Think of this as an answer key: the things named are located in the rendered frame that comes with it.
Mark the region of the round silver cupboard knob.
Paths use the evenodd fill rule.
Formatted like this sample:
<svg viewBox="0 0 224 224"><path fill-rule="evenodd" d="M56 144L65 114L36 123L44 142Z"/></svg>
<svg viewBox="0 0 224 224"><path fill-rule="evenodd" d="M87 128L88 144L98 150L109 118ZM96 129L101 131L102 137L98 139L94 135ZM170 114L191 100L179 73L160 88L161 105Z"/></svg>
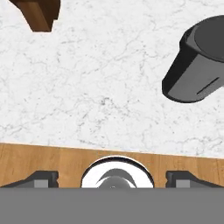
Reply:
<svg viewBox="0 0 224 224"><path fill-rule="evenodd" d="M94 161L83 173L81 188L125 189L153 188L147 168L133 158L106 156Z"/></svg>

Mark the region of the brown wooden knife block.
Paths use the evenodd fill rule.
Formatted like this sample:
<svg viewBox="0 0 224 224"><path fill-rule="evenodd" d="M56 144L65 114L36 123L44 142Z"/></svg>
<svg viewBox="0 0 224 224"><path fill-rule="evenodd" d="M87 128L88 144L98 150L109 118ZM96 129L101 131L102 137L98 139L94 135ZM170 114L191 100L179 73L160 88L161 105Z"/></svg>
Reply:
<svg viewBox="0 0 224 224"><path fill-rule="evenodd" d="M60 14L60 0L9 0L23 14L33 32L51 32Z"/></svg>

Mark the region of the black electric kettle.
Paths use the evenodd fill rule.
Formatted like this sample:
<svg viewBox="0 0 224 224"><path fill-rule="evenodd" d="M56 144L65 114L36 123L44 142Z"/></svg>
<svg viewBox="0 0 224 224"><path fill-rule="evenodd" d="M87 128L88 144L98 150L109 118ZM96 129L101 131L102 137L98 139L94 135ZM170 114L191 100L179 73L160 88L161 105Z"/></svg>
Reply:
<svg viewBox="0 0 224 224"><path fill-rule="evenodd" d="M178 54L162 80L162 93L175 102L194 103L223 86L224 15L220 15L185 31Z"/></svg>

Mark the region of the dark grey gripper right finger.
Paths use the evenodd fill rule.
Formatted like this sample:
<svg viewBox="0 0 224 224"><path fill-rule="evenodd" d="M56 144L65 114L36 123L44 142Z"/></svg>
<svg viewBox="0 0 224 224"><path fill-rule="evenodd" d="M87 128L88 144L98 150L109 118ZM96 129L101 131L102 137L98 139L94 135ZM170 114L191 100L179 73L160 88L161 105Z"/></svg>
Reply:
<svg viewBox="0 0 224 224"><path fill-rule="evenodd" d="M166 188L221 188L221 185L199 179L189 171L167 171L165 177L167 179Z"/></svg>

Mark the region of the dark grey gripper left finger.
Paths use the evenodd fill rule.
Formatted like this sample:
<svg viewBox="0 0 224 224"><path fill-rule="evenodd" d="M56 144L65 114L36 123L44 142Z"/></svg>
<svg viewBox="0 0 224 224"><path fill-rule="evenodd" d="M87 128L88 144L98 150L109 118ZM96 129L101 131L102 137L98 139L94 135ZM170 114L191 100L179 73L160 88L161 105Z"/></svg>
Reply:
<svg viewBox="0 0 224 224"><path fill-rule="evenodd" d="M4 185L3 188L58 188L58 171L35 171L29 177Z"/></svg>

